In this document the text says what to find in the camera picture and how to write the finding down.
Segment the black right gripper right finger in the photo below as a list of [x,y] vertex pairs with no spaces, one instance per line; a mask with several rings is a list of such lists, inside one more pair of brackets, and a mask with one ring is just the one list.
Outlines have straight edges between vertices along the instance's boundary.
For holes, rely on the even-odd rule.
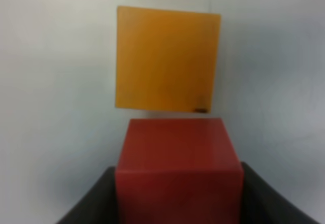
[[317,223],[268,185],[247,163],[244,170],[240,223]]

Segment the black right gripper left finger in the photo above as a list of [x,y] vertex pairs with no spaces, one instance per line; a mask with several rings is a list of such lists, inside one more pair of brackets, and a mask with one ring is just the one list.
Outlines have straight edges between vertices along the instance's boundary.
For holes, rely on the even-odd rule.
[[109,167],[60,224],[119,223],[115,168]]

